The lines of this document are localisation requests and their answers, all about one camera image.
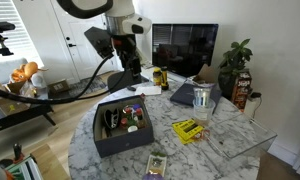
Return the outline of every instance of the cardboard box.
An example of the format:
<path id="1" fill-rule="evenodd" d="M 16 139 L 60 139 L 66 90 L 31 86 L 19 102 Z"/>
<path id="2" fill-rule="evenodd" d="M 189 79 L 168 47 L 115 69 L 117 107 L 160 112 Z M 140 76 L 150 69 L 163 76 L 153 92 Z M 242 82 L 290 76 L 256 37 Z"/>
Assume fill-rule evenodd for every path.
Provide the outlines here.
<path id="1" fill-rule="evenodd" d="M 215 72 L 214 69 L 207 64 L 204 64 L 200 70 L 200 72 L 189 79 L 193 84 L 202 86 L 203 84 L 213 86 L 215 84 Z"/>
<path id="2" fill-rule="evenodd" d="M 252 78 L 249 71 L 240 72 L 233 87 L 231 102 L 242 112 L 246 106 L 251 81 Z"/>
<path id="3" fill-rule="evenodd" d="M 30 83 L 27 81 L 7 84 L 5 87 L 11 93 L 25 97 L 34 97 Z M 0 97 L 0 109 L 5 116 L 27 110 L 30 106 L 30 103 L 22 103 Z"/>
<path id="4" fill-rule="evenodd" d="M 67 91 L 70 89 L 69 85 L 65 79 L 55 82 L 55 83 L 52 83 L 52 84 L 49 84 L 48 88 L 52 93 L 59 93 L 59 92 Z"/>
<path id="5" fill-rule="evenodd" d="M 139 104 L 141 106 L 143 110 L 143 117 L 146 120 L 146 127 L 130 133 L 119 127 L 111 130 L 111 137 L 103 139 L 102 128 L 104 127 L 104 112 L 107 109 L 113 112 L 116 108 L 118 108 L 122 117 L 123 108 L 126 105 L 134 104 Z M 101 158 L 154 142 L 151 120 L 146 106 L 140 96 L 132 96 L 106 103 L 100 103 L 93 121 L 93 134 L 94 142 Z"/>

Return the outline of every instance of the white door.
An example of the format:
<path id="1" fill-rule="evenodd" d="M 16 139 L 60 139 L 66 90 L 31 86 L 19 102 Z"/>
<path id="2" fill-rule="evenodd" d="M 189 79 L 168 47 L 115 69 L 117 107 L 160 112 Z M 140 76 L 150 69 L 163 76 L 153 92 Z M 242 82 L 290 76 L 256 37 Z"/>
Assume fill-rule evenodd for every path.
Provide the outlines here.
<path id="1" fill-rule="evenodd" d="M 73 63 L 80 79 L 91 77 L 98 65 L 103 60 L 88 39 L 84 32 L 92 26 L 105 29 L 102 16 L 99 15 L 90 19 L 78 19 L 65 12 L 56 0 L 50 0 L 56 13 L 59 25 L 62 29 L 65 43 L 68 46 Z M 98 74 L 114 70 L 115 58 L 109 59 L 100 69 Z"/>

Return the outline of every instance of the open box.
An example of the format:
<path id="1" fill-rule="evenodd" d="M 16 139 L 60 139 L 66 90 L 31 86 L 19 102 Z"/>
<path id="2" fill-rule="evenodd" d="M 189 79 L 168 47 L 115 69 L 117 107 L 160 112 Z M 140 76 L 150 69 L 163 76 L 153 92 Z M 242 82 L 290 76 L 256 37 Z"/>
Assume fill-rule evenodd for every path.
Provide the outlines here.
<path id="1" fill-rule="evenodd" d="M 5 87 L 11 93 L 24 97 L 34 97 L 33 91 L 31 90 L 30 83 L 28 81 L 10 83 Z M 5 116 L 25 111 L 29 109 L 30 106 L 30 103 L 22 103 L 0 97 L 0 109 Z"/>
<path id="2" fill-rule="evenodd" d="M 204 64 L 197 75 L 187 78 L 187 82 L 198 86 L 214 86 L 216 83 L 214 75 L 214 69 Z"/>
<path id="3" fill-rule="evenodd" d="M 127 105 L 139 104 L 143 111 L 143 118 L 146 120 L 146 127 L 128 133 L 120 127 L 111 130 L 111 137 L 102 138 L 102 128 L 104 127 L 104 113 L 106 110 L 114 111 L 118 108 L 123 114 L 123 108 Z M 154 142 L 153 127 L 148 115 L 146 106 L 140 96 L 132 96 L 105 103 L 100 103 L 95 113 L 93 121 L 94 142 L 101 158 L 126 151 L 135 147 L 143 146 Z"/>

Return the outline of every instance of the yellow box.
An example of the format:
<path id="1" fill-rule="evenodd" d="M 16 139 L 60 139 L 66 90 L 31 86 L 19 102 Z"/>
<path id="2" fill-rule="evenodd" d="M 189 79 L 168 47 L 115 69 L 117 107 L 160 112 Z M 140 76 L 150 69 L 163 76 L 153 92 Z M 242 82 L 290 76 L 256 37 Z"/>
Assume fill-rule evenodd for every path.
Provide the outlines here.
<path id="1" fill-rule="evenodd" d="M 173 123 L 172 127 L 185 142 L 204 130 L 204 128 L 197 125 L 193 119 L 188 119 L 180 123 Z"/>

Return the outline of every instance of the paper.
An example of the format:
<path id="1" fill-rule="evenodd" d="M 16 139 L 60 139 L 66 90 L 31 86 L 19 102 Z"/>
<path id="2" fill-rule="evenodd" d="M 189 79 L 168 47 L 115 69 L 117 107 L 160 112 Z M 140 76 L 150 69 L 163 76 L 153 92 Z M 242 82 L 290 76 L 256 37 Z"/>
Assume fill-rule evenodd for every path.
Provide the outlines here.
<path id="1" fill-rule="evenodd" d="M 135 95 L 140 95 L 142 93 L 145 95 L 161 94 L 161 87 L 160 86 L 137 87 Z"/>

